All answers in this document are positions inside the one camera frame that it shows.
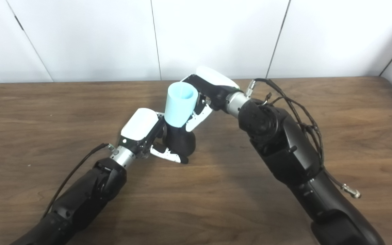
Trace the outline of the black and white left hand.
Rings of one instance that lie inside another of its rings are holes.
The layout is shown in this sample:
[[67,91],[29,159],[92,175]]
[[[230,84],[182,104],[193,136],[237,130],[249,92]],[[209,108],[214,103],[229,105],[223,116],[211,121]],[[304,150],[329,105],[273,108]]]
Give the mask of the black and white left hand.
[[150,155],[187,164],[189,160],[186,156],[172,151],[157,141],[163,137],[164,130],[163,113],[157,113],[148,108],[137,109],[121,129],[118,145],[112,151],[112,160],[124,169],[128,169],[134,160],[145,159]]

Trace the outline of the black and white right hand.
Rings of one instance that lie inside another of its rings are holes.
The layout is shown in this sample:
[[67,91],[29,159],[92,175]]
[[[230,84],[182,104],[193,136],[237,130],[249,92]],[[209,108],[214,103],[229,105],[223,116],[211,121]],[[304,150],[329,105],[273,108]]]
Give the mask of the black and white right hand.
[[194,74],[182,79],[182,82],[192,85],[197,90],[197,102],[185,124],[187,132],[193,131],[213,111],[227,110],[227,98],[241,91],[238,84],[223,74],[200,66]]

